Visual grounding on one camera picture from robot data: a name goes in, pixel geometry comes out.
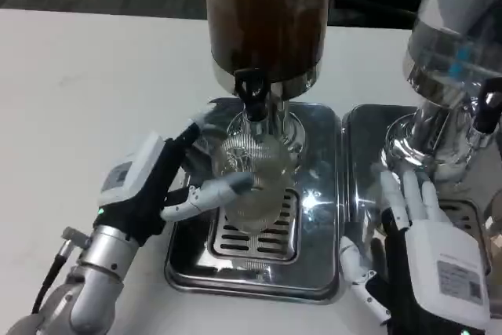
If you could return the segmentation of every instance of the white label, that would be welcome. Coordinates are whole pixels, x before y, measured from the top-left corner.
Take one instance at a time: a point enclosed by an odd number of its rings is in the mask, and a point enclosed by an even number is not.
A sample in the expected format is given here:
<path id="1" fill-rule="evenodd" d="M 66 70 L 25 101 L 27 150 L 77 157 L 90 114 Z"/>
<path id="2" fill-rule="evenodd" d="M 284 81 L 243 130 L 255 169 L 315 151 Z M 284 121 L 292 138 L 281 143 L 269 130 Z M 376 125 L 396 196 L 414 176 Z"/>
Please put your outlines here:
<path id="1" fill-rule="evenodd" d="M 442 294 L 483 305 L 481 278 L 477 273 L 440 260 L 438 275 Z"/>

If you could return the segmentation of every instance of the stainless steel drip tray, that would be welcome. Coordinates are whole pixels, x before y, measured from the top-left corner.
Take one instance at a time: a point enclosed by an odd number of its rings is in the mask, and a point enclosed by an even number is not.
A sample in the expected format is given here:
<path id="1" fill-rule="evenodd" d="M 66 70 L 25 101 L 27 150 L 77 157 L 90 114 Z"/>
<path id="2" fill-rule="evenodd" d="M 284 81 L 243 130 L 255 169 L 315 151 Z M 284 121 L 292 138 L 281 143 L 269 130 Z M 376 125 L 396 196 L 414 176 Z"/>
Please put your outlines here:
<path id="1" fill-rule="evenodd" d="M 219 99 L 209 121 L 226 129 L 242 110 Z M 307 132 L 307 150 L 284 193 L 281 216 L 258 235 L 245 235 L 224 211 L 176 224 L 165 276 L 176 289 L 310 303 L 338 290 L 338 243 L 343 223 L 341 124 L 317 104 L 291 103 Z M 198 179 L 197 171 L 189 172 Z"/>

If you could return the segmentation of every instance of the coffee dispenser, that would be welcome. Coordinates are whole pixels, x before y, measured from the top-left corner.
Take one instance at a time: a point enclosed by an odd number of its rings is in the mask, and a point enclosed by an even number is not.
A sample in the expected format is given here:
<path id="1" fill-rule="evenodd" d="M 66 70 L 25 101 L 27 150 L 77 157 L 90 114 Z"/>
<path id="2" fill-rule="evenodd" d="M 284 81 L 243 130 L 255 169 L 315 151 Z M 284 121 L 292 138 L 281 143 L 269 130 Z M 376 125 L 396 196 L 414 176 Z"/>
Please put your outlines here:
<path id="1" fill-rule="evenodd" d="M 325 106 L 289 102 L 318 79 L 328 3 L 207 0 L 215 76 L 237 98 L 214 101 L 214 129 L 188 156 L 187 180 L 211 173 L 215 163 L 205 156 L 222 155 L 218 145 L 231 155 L 225 166 L 245 165 L 243 140 L 259 151 L 271 150 L 264 140 L 276 140 L 292 169 L 289 185 L 277 190 L 278 208 L 268 210 L 277 216 L 261 231 L 249 231 L 225 208 L 176 225 L 166 278 L 177 289 L 307 302 L 336 293 L 341 123 Z"/>

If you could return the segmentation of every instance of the black tap handle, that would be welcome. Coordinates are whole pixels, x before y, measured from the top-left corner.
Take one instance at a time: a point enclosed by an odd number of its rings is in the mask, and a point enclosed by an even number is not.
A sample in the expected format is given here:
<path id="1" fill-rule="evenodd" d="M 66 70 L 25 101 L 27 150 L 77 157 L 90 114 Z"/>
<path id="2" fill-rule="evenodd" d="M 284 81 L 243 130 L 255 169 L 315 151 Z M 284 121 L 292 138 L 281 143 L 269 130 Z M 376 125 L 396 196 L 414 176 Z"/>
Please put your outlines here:
<path id="1" fill-rule="evenodd" d="M 502 115 L 502 78 L 490 78 L 485 81 L 478 98 L 478 113 L 474 127 L 480 132 L 495 132 Z"/>
<path id="2" fill-rule="evenodd" d="M 257 68 L 246 68 L 234 72 L 235 92 L 246 107 L 248 120 L 259 122 L 267 117 L 267 95 L 270 82 L 265 73 Z"/>

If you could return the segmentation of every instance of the label sticker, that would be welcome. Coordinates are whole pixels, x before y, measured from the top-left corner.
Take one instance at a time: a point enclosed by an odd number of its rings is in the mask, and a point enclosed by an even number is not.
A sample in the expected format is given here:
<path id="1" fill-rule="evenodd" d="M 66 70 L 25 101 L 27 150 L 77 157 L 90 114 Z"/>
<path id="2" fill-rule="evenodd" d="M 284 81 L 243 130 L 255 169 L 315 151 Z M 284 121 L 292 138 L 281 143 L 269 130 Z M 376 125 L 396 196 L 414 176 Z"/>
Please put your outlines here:
<path id="1" fill-rule="evenodd" d="M 477 273 L 440 260 L 438 275 L 441 293 L 483 305 L 481 278 Z"/>
<path id="2" fill-rule="evenodd" d="M 101 192 L 112 188 L 121 188 L 126 181 L 127 173 L 129 172 L 132 164 L 133 162 L 129 161 L 113 168 L 113 170 L 110 171 L 110 174 L 108 174 L 107 179 L 104 181 Z"/>

